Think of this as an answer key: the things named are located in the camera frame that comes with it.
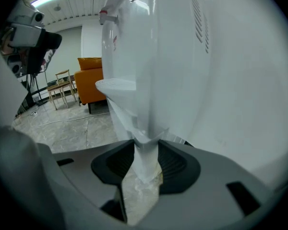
black slot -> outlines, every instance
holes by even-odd
[[[63,166],[65,164],[69,164],[69,163],[72,163],[72,162],[73,162],[73,159],[62,159],[62,160],[57,161],[57,164],[59,166]]]
[[[105,203],[100,209],[118,220],[121,220],[123,222],[125,221],[123,215],[124,213],[121,210],[119,201],[110,200]]]
[[[260,204],[257,202],[257,200],[241,182],[232,182],[226,184],[226,187],[234,196],[236,202],[240,206],[245,216],[248,216],[260,207]]]

white wall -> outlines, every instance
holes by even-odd
[[[81,57],[81,28],[58,32],[58,34],[62,36],[62,42],[47,68],[47,82],[55,80],[55,74],[60,71],[69,69],[70,74],[73,75],[80,70],[77,58]],[[38,74],[37,83],[39,89],[46,87],[47,82],[44,73]],[[31,92],[36,90],[36,85],[31,87]]]
[[[81,57],[101,57],[102,26],[97,19],[84,21],[81,32]]]

orange sofa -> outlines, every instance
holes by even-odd
[[[106,97],[95,86],[98,80],[103,79],[101,58],[78,58],[80,71],[75,72],[77,91],[82,104],[105,100]]]

floor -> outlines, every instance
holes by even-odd
[[[13,127],[35,142],[47,144],[53,153],[83,150],[118,141],[107,101],[92,104],[92,113],[89,114],[88,104],[79,106],[71,95],[66,99],[69,108],[61,98],[54,100],[57,111],[50,102],[40,107],[33,106],[14,120]]]

white plastic panel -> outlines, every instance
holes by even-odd
[[[12,125],[27,94],[28,91],[16,79],[0,52],[0,127]]]
[[[135,82],[123,79],[103,79],[96,82],[99,91],[105,94],[111,101],[135,116]]]
[[[271,0],[205,0],[211,72],[187,141],[270,188],[288,181],[288,22]]]

